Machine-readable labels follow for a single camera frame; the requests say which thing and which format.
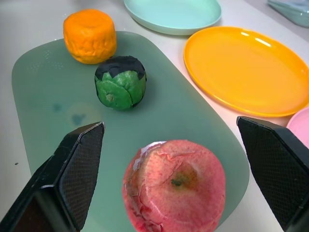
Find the red apple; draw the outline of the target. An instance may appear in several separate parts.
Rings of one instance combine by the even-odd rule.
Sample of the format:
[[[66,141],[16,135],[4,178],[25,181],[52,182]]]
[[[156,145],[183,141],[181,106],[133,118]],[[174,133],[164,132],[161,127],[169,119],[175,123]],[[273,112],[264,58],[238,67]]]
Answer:
[[[129,163],[122,195],[136,232],[214,232],[225,207],[225,172],[199,144],[154,142]]]

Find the pink plate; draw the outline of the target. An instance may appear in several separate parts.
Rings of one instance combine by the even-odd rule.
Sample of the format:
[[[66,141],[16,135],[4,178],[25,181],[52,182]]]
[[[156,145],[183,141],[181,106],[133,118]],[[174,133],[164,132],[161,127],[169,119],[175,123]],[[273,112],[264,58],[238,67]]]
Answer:
[[[309,107],[293,115],[287,124],[287,128],[309,148]]]

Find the pale blue tray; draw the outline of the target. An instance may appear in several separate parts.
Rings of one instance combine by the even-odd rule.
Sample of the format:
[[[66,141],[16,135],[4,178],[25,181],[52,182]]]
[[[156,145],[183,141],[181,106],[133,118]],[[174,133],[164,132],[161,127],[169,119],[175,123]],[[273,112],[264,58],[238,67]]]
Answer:
[[[309,0],[267,0],[267,4],[294,24],[309,28]]]

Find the orange plate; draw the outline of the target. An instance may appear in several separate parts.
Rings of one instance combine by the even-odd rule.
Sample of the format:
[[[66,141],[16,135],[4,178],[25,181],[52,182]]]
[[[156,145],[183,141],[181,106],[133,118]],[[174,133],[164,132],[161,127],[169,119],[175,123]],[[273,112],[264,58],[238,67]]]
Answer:
[[[309,66],[261,33],[223,26],[200,30],[187,40],[183,60],[201,90],[237,111],[282,117],[309,106]]]

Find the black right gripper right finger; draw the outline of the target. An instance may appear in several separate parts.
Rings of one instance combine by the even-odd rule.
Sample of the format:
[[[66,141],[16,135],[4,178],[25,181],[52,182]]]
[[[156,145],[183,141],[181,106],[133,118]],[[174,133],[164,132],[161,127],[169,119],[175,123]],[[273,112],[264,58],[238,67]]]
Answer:
[[[309,148],[289,129],[238,116],[252,174],[284,232],[309,232]]]

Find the green cutting mat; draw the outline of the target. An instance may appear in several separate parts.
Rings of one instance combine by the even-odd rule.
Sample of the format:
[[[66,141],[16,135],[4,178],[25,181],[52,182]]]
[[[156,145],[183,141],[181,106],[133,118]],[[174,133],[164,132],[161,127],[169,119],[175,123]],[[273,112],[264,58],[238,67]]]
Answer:
[[[70,131],[104,122],[98,181],[83,232],[135,232],[121,193],[129,162],[152,142],[186,139],[211,150],[225,170],[224,222],[249,182],[249,165],[239,141],[151,41],[119,31],[117,45],[117,55],[137,58],[147,74],[142,101],[127,111],[99,101],[97,67],[76,61],[63,40],[38,46],[16,61],[12,87],[30,171],[35,172]]]

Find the mint green plate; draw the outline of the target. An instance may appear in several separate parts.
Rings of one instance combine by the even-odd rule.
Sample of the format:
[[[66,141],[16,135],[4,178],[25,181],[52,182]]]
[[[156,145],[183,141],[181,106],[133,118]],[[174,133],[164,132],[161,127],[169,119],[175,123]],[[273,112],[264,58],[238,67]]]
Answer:
[[[192,35],[222,16],[218,0],[124,0],[124,5],[142,26],[176,36]]]

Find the green and black toy vegetable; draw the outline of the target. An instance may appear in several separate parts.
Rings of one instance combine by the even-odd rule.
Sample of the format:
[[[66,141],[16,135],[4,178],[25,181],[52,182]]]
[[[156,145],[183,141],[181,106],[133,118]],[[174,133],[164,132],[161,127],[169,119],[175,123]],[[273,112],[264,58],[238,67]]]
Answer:
[[[100,63],[95,71],[97,97],[106,107],[125,111],[141,102],[147,74],[133,56],[115,56]]]

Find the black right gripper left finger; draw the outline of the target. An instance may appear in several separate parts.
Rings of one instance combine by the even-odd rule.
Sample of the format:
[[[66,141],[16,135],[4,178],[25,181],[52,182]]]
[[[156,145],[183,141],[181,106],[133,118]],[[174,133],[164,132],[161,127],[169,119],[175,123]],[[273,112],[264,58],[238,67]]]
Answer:
[[[0,232],[80,232],[96,188],[103,122],[68,133],[0,222]]]

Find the orange fruit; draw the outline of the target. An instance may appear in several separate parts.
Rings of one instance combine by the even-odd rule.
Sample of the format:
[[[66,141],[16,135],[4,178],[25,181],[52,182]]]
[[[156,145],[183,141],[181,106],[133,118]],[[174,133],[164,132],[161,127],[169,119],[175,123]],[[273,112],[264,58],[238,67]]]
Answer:
[[[63,23],[64,42],[72,57],[83,64],[98,64],[112,57],[117,38],[112,18],[97,9],[69,15]]]

